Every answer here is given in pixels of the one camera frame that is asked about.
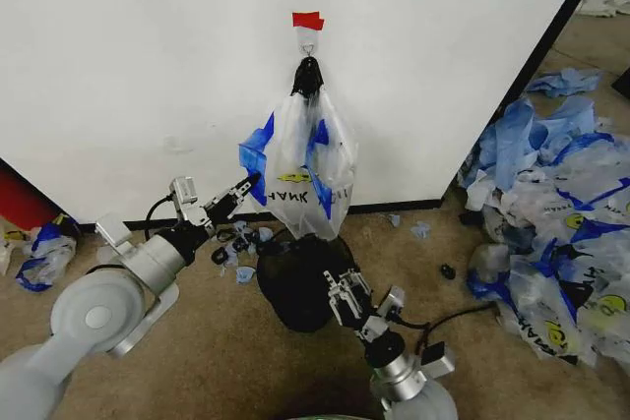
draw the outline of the logo on bag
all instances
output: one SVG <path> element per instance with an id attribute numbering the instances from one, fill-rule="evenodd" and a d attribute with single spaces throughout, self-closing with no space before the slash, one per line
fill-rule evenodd
<path id="1" fill-rule="evenodd" d="M 582 226 L 582 222 L 584 221 L 584 216 L 581 213 L 571 213 L 566 218 L 566 224 L 569 228 L 577 230 Z"/>
<path id="2" fill-rule="evenodd" d="M 311 176 L 308 173 L 301 174 L 283 174 L 278 178 L 279 181 L 284 182 L 294 182 L 295 184 L 299 184 L 300 182 L 311 182 Z"/>
<path id="3" fill-rule="evenodd" d="M 598 302 L 599 310 L 607 317 L 612 317 L 617 312 L 625 312 L 627 307 L 623 297 L 613 294 L 600 297 Z"/>
<path id="4" fill-rule="evenodd" d="M 549 320 L 546 320 L 544 324 L 547 327 L 547 337 L 549 338 L 549 341 L 562 349 L 566 349 L 568 345 L 567 335 L 564 334 L 564 331 L 562 331 L 562 327 Z"/>

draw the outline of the pile of plastic bags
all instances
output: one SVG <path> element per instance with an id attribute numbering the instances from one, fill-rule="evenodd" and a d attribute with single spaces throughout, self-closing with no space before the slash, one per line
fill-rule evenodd
<path id="1" fill-rule="evenodd" d="M 527 98 L 483 132 L 459 175 L 495 244 L 468 286 L 541 357 L 630 363 L 630 140 L 602 132 L 593 102 L 549 117 Z"/>

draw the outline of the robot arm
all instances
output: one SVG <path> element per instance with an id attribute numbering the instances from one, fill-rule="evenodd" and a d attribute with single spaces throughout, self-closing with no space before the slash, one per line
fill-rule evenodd
<path id="1" fill-rule="evenodd" d="M 388 420 L 457 420 L 455 403 L 433 381 L 455 371 L 452 352 L 444 342 L 428 346 L 418 357 L 406 352 L 403 338 L 388 322 L 405 305 L 405 292 L 393 285 L 381 303 L 371 304 L 372 290 L 356 270 L 335 279 L 328 271 L 329 303 L 342 327 L 354 330 L 363 343 L 365 360 L 372 368 L 372 393 L 381 401 Z"/>
<path id="2" fill-rule="evenodd" d="M 133 348 L 177 301 L 177 274 L 193 263 L 216 222 L 232 217 L 259 177 L 244 179 L 204 206 L 197 204 L 191 178 L 174 179 L 177 224 L 138 246 L 129 241 L 131 232 L 122 221 L 112 214 L 101 218 L 96 231 L 125 271 L 97 270 L 73 282 L 52 308 L 52 336 L 0 364 L 0 417 L 48 418 L 83 358 L 99 352 L 121 357 Z M 145 291 L 154 295 L 148 311 Z"/>

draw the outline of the black cable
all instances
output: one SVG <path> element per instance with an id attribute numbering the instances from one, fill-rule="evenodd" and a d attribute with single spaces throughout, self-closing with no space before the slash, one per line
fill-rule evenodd
<path id="1" fill-rule="evenodd" d="M 145 241 L 149 241 L 149 238 L 150 238 L 150 235 L 149 235 L 149 222 L 151 221 L 151 217 L 154 214 L 154 211 L 156 211 L 156 209 L 159 206 L 161 206 L 164 202 L 168 202 L 168 201 L 172 201 L 172 200 L 173 200 L 173 195 L 172 194 L 168 194 L 166 197 L 158 200 L 149 209 L 149 213 L 147 213 L 147 218 L 145 218 Z"/>
<path id="2" fill-rule="evenodd" d="M 424 324 L 412 324 L 411 322 L 407 322 L 401 319 L 401 317 L 398 315 L 392 317 L 392 322 L 412 330 L 428 330 L 431 327 L 431 324 L 429 322 L 426 322 Z"/>
<path id="3" fill-rule="evenodd" d="M 88 272 L 86 272 L 86 275 L 92 274 L 96 270 L 124 270 L 124 269 L 125 267 L 122 265 L 115 265 L 115 264 L 98 265 L 98 266 L 94 266 L 93 268 L 90 268 Z"/>
<path id="4" fill-rule="evenodd" d="M 424 330 L 422 332 L 422 335 L 420 337 L 420 339 L 417 341 L 417 343 L 415 344 L 415 351 L 414 353 L 416 355 L 418 355 L 420 353 L 420 350 L 422 348 L 425 348 L 426 346 L 428 346 L 429 344 L 429 335 L 431 334 L 432 331 L 434 331 L 435 329 L 437 329 L 440 325 L 447 323 L 449 320 L 453 320 L 457 317 L 460 317 L 461 315 L 466 315 L 466 314 L 474 314 L 476 312 L 483 312 L 484 310 L 488 310 L 488 309 L 493 309 L 494 307 L 496 307 L 496 302 L 488 302 L 487 304 L 483 304 L 479 307 L 472 307 L 470 309 L 466 309 L 466 310 L 462 310 L 460 312 L 456 312 L 455 314 L 451 314 L 447 317 L 444 317 L 443 319 L 438 320 L 436 323 L 431 324 L 431 326 Z"/>

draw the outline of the black object on floor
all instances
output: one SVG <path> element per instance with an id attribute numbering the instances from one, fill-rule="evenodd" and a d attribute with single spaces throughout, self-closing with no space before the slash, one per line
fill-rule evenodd
<path id="1" fill-rule="evenodd" d="M 260 290 L 282 323 L 294 331 L 313 332 L 333 318 L 325 270 L 335 279 L 358 270 L 342 238 L 325 241 L 307 235 L 294 240 L 284 230 L 261 244 L 258 255 Z"/>
<path id="2" fill-rule="evenodd" d="M 630 99 L 630 69 L 626 70 L 619 79 L 612 83 L 612 88 L 627 99 Z"/>
<path id="3" fill-rule="evenodd" d="M 442 265 L 440 267 L 440 272 L 444 277 L 449 280 L 453 280 L 455 278 L 455 268 L 450 267 L 449 265 Z"/>
<path id="4" fill-rule="evenodd" d="M 460 223 L 463 226 L 483 226 L 483 213 L 466 210 L 464 213 L 460 213 Z"/>

